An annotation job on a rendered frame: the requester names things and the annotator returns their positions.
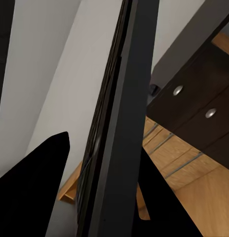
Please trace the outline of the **keyboard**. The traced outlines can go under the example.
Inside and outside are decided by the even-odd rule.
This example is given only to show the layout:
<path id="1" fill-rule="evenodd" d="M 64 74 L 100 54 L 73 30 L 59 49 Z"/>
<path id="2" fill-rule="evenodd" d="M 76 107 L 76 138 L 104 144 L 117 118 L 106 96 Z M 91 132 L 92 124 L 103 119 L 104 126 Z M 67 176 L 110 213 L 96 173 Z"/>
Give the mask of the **keyboard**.
<path id="1" fill-rule="evenodd" d="M 159 0 L 122 0 L 76 189 L 75 237 L 131 237 Z"/>

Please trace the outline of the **swivel chair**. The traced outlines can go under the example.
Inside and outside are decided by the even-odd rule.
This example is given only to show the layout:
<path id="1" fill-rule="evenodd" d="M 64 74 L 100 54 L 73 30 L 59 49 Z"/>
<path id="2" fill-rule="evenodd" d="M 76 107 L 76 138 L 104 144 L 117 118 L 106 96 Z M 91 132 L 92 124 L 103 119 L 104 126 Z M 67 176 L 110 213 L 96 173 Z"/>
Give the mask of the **swivel chair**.
<path id="1" fill-rule="evenodd" d="M 145 220 L 149 220 L 149 214 Z M 75 237 L 76 207 L 56 196 L 45 237 Z"/>

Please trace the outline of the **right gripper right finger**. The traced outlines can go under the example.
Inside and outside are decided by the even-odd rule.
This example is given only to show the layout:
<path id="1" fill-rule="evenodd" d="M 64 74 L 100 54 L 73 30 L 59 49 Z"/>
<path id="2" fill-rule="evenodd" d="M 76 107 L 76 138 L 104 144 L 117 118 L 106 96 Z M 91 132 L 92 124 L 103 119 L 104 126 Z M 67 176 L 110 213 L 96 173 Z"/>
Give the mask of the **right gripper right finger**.
<path id="1" fill-rule="evenodd" d="M 143 147 L 138 183 L 150 219 L 139 217 L 136 200 L 131 237 L 203 237 Z"/>

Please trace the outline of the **mouse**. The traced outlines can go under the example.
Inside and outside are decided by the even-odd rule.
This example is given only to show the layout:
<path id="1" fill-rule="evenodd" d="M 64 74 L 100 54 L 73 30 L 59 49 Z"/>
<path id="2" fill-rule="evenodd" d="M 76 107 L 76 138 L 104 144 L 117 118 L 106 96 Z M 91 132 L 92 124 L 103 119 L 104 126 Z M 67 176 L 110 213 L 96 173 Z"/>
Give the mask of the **mouse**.
<path id="1" fill-rule="evenodd" d="M 155 84 L 152 84 L 152 85 L 149 87 L 149 92 L 148 92 L 148 94 L 149 94 L 150 96 L 152 96 L 152 95 L 156 92 L 157 89 L 158 89 L 158 86 L 155 85 Z"/>

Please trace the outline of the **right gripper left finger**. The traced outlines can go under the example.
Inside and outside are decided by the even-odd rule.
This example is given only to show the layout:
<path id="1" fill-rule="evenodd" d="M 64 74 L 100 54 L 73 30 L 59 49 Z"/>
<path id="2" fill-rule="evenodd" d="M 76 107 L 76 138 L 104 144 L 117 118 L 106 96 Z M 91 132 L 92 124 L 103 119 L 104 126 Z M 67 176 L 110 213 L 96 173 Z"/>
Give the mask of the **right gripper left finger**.
<path id="1" fill-rule="evenodd" d="M 69 151 L 53 135 L 0 178 L 0 237 L 45 237 Z"/>

